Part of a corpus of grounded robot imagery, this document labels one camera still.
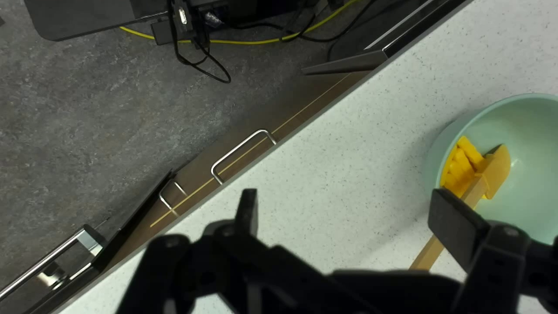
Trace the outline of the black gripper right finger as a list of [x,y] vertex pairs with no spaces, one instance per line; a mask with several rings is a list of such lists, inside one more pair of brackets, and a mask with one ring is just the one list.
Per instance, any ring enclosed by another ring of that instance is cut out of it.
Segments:
[[450,190],[435,188],[428,225],[454,260],[470,272],[476,249],[489,234],[489,223]]

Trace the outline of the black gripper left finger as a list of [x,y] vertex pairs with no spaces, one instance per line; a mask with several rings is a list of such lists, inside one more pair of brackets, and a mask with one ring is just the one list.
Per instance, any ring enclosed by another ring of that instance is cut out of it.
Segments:
[[257,234],[259,230],[259,190],[257,188],[243,190],[234,221],[241,230],[252,235]]

